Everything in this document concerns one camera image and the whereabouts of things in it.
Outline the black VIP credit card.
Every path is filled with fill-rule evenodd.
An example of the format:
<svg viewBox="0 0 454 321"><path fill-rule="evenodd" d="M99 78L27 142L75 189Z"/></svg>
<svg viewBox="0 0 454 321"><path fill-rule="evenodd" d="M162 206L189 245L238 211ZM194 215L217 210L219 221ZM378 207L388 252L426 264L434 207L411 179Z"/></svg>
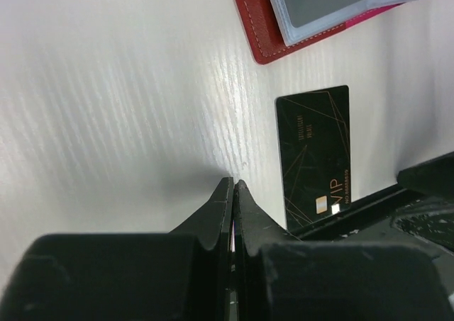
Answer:
<svg viewBox="0 0 454 321"><path fill-rule="evenodd" d="M287 227L302 231L351 207L346 85L275 101Z"/></svg>

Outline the red leather card holder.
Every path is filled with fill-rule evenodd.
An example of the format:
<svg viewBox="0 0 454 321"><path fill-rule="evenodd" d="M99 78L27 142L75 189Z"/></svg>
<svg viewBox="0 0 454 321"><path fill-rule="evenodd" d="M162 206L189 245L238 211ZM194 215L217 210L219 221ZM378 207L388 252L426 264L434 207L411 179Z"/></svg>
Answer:
<svg viewBox="0 0 454 321"><path fill-rule="evenodd" d="M284 0L235 0L255 61L269 64L396 6L418 0L361 0L295 28Z"/></svg>

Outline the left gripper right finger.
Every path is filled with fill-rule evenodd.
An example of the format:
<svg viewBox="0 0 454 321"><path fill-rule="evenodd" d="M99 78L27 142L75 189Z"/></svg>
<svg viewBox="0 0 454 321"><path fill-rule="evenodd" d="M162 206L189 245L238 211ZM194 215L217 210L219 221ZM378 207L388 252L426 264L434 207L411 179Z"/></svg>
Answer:
<svg viewBox="0 0 454 321"><path fill-rule="evenodd" d="M245 182L233 201L239 320L452 320L453 255L374 224L339 240L300 240Z"/></svg>

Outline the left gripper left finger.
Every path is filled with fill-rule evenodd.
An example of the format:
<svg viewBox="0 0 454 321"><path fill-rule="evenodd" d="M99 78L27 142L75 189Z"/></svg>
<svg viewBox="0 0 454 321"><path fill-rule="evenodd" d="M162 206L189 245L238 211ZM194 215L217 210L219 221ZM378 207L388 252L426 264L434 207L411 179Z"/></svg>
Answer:
<svg viewBox="0 0 454 321"><path fill-rule="evenodd" d="M227 320L234 183L167 233L49 234L24 252L2 320Z"/></svg>

